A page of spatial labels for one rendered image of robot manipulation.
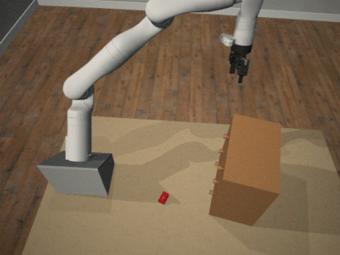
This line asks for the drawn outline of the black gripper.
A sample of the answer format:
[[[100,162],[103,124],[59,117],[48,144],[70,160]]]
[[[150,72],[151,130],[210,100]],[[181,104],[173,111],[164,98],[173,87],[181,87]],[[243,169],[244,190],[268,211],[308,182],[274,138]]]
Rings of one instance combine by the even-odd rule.
[[[248,74],[249,59],[246,59],[246,54],[251,52],[252,45],[234,44],[233,46],[231,46],[231,52],[229,55],[229,73],[234,74],[235,68],[237,69],[238,75],[236,84],[242,84],[243,76]]]

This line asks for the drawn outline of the brown wooden chest of drawers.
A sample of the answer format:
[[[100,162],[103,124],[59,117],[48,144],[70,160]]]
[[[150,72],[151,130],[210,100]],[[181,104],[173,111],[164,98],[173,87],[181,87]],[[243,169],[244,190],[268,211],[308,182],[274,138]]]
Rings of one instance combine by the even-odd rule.
[[[281,124],[234,114],[209,215],[253,226],[280,194]]]

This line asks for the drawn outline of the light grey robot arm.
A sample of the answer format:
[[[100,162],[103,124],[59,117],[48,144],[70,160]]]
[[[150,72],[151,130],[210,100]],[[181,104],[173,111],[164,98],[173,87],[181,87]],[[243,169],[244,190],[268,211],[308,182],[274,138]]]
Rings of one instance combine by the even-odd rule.
[[[189,12],[222,10],[242,2],[233,35],[221,34],[220,40],[226,46],[252,45],[257,16],[263,1],[149,0],[145,8],[147,16],[138,25],[117,35],[65,81],[64,95],[73,100],[67,111],[66,160],[92,159],[92,111],[95,96],[93,84],[126,63],[149,40],[170,26],[174,16]]]

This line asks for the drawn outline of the red nine-volt battery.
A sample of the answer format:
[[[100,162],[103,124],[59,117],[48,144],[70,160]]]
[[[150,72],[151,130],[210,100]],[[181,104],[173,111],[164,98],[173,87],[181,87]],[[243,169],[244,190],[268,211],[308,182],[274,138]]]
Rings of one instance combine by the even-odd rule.
[[[164,204],[168,198],[169,194],[166,192],[163,192],[158,200],[161,204]]]

